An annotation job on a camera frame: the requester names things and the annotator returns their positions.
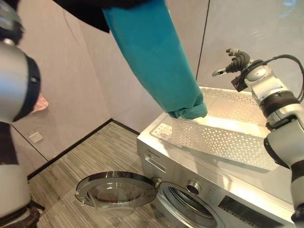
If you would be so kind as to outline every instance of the teal towel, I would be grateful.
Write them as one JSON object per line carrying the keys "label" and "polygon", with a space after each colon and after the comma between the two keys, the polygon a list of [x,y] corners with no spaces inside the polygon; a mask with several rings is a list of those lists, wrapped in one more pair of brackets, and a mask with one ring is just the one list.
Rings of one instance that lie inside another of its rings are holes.
{"label": "teal towel", "polygon": [[164,0],[103,11],[131,70],[162,109],[175,118],[204,117],[203,95]]}

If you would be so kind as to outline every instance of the white perforated basket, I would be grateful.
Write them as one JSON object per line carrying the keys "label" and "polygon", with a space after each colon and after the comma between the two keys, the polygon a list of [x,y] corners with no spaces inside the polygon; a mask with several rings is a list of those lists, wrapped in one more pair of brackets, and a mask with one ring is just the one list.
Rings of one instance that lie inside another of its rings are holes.
{"label": "white perforated basket", "polygon": [[278,165],[264,149],[266,119],[251,93],[201,88],[208,115],[172,119],[172,143],[221,158],[273,170]]}

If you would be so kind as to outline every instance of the striped carpet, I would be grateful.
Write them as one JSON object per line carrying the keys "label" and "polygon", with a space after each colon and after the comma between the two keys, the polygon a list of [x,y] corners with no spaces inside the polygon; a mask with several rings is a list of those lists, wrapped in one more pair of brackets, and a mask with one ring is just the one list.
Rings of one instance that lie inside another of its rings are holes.
{"label": "striped carpet", "polygon": [[32,199],[46,207],[39,228],[164,228],[169,221],[150,204],[125,218],[104,218],[81,206],[79,181],[103,171],[142,174],[137,135],[111,122],[29,181]]}

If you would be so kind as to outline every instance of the washing machine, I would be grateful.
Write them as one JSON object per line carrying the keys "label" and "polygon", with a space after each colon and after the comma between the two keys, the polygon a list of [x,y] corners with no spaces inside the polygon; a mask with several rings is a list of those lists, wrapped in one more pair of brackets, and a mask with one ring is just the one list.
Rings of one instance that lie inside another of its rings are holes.
{"label": "washing machine", "polygon": [[294,228],[291,173],[181,148],[152,132],[171,125],[159,116],[137,138],[143,175],[109,171],[81,180],[75,196],[104,216],[123,217],[151,203],[181,228]]}

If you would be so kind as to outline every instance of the washing machine door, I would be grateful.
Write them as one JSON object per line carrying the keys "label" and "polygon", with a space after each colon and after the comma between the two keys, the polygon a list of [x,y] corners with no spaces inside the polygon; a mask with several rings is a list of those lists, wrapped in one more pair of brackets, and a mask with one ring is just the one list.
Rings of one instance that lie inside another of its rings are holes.
{"label": "washing machine door", "polygon": [[124,217],[137,207],[153,201],[156,188],[151,179],[137,173],[108,171],[96,173],[82,179],[75,196],[96,208],[101,216]]}

